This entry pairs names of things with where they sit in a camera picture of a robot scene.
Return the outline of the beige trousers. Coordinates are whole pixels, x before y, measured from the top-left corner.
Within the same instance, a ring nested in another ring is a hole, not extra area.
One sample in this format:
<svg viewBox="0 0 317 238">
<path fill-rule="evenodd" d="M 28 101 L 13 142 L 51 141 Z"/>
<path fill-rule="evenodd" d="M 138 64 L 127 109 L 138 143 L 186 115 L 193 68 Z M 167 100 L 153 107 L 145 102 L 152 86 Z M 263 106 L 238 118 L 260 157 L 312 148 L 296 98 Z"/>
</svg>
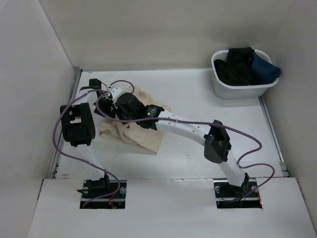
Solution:
<svg viewBox="0 0 317 238">
<path fill-rule="evenodd" d="M 148 92 L 139 87 L 135 87 L 133 95 L 145 106 L 157 105 L 171 112 L 170 107 L 155 100 Z M 103 139 L 111 139 L 124 144 L 130 144 L 150 154 L 157 154 L 163 141 L 164 132 L 145 129 L 134 122 L 122 124 L 104 119 L 100 124 L 99 135 Z"/>
</svg>

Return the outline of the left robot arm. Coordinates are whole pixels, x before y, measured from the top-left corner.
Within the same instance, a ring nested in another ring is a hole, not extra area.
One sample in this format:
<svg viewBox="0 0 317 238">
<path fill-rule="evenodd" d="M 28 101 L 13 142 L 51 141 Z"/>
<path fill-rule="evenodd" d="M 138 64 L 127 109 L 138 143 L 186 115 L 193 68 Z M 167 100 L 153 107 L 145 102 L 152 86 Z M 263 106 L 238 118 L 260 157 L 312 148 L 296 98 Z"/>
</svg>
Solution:
<svg viewBox="0 0 317 238">
<path fill-rule="evenodd" d="M 67 155 L 62 151 L 60 154 L 93 167 L 101 175 L 98 180 L 86 180 L 83 189 L 78 191 L 87 199 L 111 196 L 120 188 L 120 185 L 117 185 L 117 188 L 113 187 L 109 172 L 101 165 L 93 149 L 93 140 L 96 138 L 93 112 L 95 102 L 104 93 L 102 82 L 98 79 L 90 79 L 89 85 L 80 89 L 78 98 L 60 107 L 60 116 L 56 122 L 56 125 L 61 124 L 64 141 L 75 148 L 81 157 Z"/>
</svg>

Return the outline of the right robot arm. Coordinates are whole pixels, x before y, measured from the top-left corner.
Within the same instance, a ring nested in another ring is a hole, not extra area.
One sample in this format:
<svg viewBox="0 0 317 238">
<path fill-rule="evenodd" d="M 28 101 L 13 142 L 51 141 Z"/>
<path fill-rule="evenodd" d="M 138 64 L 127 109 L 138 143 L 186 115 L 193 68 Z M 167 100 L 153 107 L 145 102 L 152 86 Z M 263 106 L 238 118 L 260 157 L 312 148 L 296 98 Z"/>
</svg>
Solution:
<svg viewBox="0 0 317 238">
<path fill-rule="evenodd" d="M 230 137 L 218 120 L 214 125 L 183 123 L 185 120 L 157 105 L 145 106 L 132 93 L 111 90 L 113 111 L 120 120 L 137 121 L 144 129 L 172 132 L 191 139 L 204 147 L 204 157 L 218 164 L 228 180 L 230 191 L 237 197 L 248 190 L 249 176 L 237 165 L 231 152 Z"/>
</svg>

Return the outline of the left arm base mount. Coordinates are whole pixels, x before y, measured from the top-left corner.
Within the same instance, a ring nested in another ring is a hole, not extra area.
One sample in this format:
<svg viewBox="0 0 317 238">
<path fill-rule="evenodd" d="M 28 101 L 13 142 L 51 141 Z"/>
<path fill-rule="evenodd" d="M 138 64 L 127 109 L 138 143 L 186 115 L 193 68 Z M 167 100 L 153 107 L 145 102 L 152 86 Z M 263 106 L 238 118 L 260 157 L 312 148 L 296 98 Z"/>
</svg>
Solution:
<svg viewBox="0 0 317 238">
<path fill-rule="evenodd" d="M 77 192 L 81 194 L 80 209 L 124 209 L 127 193 L 127 181 L 120 181 L 120 189 L 114 180 L 106 182 L 99 180 L 84 181 L 83 188 Z"/>
</svg>

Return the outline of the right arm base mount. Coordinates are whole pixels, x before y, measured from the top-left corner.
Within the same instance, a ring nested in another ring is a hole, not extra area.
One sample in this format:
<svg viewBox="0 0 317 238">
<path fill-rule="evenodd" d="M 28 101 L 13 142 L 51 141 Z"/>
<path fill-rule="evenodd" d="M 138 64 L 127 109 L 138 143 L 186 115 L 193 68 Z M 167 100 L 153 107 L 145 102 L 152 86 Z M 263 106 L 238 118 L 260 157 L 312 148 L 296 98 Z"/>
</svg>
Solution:
<svg viewBox="0 0 317 238">
<path fill-rule="evenodd" d="M 257 188 L 257 182 L 252 179 L 247 186 L 247 197 L 235 195 L 227 180 L 213 182 L 216 206 L 218 209 L 262 209 L 262 201 Z"/>
</svg>

